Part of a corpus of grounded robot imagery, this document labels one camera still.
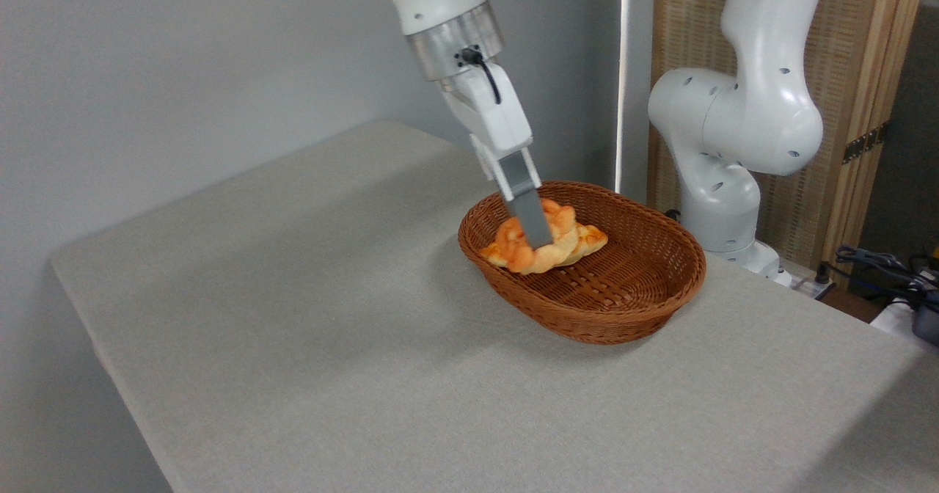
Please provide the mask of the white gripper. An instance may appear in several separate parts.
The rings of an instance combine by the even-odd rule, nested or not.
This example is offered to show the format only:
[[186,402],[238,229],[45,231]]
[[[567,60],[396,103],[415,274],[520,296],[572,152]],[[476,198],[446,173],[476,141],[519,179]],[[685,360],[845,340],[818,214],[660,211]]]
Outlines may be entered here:
[[529,149],[533,132],[506,71],[495,62],[470,65],[440,79],[444,100],[469,129],[484,175],[497,181],[510,215],[533,249],[553,243],[538,189],[542,181]]

